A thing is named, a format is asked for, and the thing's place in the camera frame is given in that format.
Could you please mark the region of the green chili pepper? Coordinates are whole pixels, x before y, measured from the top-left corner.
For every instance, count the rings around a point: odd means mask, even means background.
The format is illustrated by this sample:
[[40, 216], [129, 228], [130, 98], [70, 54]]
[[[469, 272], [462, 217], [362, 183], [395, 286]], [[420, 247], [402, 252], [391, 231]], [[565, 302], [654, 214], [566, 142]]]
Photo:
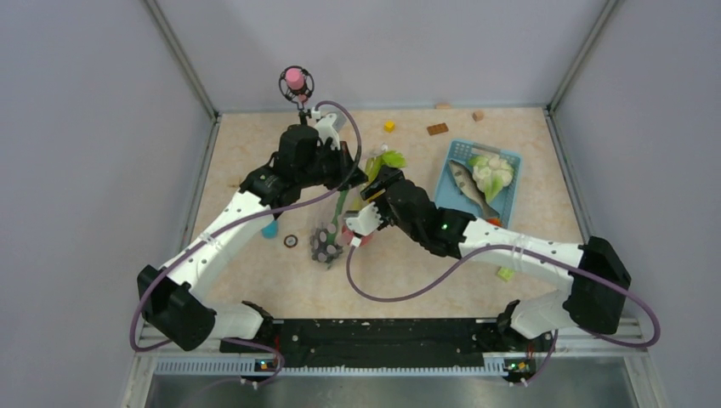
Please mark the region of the green chili pepper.
[[336, 205], [334, 207], [332, 221], [330, 223], [330, 225], [332, 226], [332, 229], [330, 229], [329, 231], [332, 233], [332, 241], [335, 240], [335, 236], [338, 233], [338, 230], [339, 230], [338, 225], [339, 225], [339, 221], [342, 219], [341, 216], [343, 213], [343, 207], [346, 202], [348, 193], [349, 192], [347, 190], [339, 192], [338, 199], [337, 199]]

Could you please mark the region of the red tomato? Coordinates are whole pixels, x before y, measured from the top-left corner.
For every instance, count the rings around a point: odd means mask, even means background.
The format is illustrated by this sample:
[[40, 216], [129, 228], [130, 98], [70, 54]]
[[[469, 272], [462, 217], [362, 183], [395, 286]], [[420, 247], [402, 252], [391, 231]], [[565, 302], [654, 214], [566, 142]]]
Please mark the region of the red tomato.
[[373, 238], [373, 234], [370, 235], [359, 235], [351, 229], [344, 226], [341, 230], [340, 242], [347, 247], [363, 247], [368, 244]]

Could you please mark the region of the black grape bunch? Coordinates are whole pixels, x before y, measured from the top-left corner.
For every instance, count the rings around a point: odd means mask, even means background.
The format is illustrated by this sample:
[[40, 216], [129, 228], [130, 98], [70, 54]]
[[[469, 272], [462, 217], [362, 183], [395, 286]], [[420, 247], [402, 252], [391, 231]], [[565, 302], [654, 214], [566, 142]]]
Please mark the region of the black grape bunch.
[[343, 254], [343, 246], [337, 243], [338, 227], [322, 224], [312, 229], [309, 238], [310, 257], [313, 261], [330, 266]]

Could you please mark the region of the grey toy fish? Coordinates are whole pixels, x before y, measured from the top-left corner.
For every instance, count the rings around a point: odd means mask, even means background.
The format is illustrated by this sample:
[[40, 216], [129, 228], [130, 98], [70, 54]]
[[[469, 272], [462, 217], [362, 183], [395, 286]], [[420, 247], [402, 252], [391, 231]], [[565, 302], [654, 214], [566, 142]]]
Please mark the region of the grey toy fish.
[[446, 165], [459, 191], [479, 206], [482, 218], [500, 224], [499, 212], [488, 204], [485, 194], [478, 188], [471, 171], [456, 160], [448, 160]]

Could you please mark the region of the light green lego brick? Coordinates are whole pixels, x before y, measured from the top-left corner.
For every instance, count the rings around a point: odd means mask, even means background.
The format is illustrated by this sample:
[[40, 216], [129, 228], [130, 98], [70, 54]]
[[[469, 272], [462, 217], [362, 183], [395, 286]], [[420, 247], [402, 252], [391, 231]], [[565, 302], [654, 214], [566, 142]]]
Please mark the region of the light green lego brick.
[[497, 277], [504, 282], [510, 282], [514, 277], [515, 271], [508, 268], [500, 268], [497, 271]]

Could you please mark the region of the light blue plastic basket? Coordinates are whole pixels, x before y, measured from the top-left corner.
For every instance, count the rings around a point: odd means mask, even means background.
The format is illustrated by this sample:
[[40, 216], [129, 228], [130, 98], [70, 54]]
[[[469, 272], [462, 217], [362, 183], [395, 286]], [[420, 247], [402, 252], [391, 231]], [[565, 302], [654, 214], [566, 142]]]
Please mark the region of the light blue plastic basket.
[[455, 139], [443, 160], [434, 202], [508, 227], [522, 158], [509, 150]]

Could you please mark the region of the brown brick block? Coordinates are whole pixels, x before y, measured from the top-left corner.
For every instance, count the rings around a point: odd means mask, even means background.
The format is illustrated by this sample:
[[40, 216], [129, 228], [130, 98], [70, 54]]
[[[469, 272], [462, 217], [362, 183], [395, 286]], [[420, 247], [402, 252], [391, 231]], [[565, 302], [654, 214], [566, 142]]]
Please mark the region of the brown brick block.
[[449, 131], [449, 128], [446, 123], [442, 122], [442, 123], [428, 126], [426, 128], [426, 130], [430, 136], [435, 136], [435, 135], [447, 133]]

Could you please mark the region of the teal silicone tool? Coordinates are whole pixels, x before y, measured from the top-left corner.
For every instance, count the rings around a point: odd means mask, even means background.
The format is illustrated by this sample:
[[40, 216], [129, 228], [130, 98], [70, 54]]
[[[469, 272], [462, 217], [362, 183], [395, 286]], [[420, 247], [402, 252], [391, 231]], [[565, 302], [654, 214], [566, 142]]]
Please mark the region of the teal silicone tool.
[[273, 219], [261, 230], [261, 234], [265, 239], [275, 239], [278, 236], [278, 220]]

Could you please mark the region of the pink microphone on tripod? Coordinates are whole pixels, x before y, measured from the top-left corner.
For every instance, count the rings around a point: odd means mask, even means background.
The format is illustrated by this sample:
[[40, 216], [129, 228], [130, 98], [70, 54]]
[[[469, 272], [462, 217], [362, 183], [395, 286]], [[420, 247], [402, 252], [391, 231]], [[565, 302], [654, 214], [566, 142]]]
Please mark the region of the pink microphone on tripod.
[[299, 122], [307, 125], [311, 114], [305, 106], [315, 91], [315, 80], [309, 71], [300, 65], [288, 66], [279, 76], [278, 88], [285, 100], [295, 104]]

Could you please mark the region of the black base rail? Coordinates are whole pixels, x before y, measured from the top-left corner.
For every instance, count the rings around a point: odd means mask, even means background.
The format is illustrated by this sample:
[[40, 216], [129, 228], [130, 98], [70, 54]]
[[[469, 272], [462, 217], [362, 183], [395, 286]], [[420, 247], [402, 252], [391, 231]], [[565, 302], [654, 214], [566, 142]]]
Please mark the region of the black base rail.
[[286, 368], [367, 369], [480, 367], [487, 353], [538, 356], [552, 338], [500, 331], [493, 319], [285, 319], [255, 341], [279, 351]]

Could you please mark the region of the white cauliflower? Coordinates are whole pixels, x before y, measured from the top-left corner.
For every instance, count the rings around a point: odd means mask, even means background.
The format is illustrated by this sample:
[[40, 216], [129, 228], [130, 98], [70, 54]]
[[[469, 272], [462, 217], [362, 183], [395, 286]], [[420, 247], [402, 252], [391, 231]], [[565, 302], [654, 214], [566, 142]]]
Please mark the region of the white cauliflower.
[[514, 168], [499, 155], [478, 155], [468, 160], [473, 179], [491, 203], [514, 180]]

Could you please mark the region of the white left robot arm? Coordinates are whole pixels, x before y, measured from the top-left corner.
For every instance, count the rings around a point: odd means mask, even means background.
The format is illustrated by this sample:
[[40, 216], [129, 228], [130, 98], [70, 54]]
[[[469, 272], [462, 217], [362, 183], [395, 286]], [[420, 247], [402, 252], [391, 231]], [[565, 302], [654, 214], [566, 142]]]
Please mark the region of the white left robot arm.
[[278, 149], [250, 172], [220, 214], [185, 249], [163, 266], [145, 266], [137, 275], [139, 306], [133, 320], [145, 320], [165, 340], [184, 351], [202, 345], [212, 334], [217, 313], [204, 305], [213, 282], [232, 258], [282, 213], [311, 205], [304, 189], [323, 185], [329, 196], [366, 181], [359, 156], [352, 156], [338, 135], [350, 119], [340, 110], [311, 110], [315, 124], [293, 124], [282, 133]]

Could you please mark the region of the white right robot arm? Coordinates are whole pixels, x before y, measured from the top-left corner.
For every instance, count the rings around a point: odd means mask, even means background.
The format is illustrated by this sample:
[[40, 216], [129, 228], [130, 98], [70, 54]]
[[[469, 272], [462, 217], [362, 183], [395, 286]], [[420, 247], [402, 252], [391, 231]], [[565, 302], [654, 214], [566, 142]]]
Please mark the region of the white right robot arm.
[[513, 301], [498, 318], [498, 337], [510, 350], [560, 328], [580, 327], [602, 335], [616, 333], [631, 277], [614, 247], [591, 236], [582, 244], [547, 241], [496, 226], [470, 212], [439, 207], [425, 189], [400, 169], [383, 166], [361, 192], [370, 199], [347, 211], [353, 242], [388, 226], [439, 257], [507, 267], [554, 286], [554, 291]]

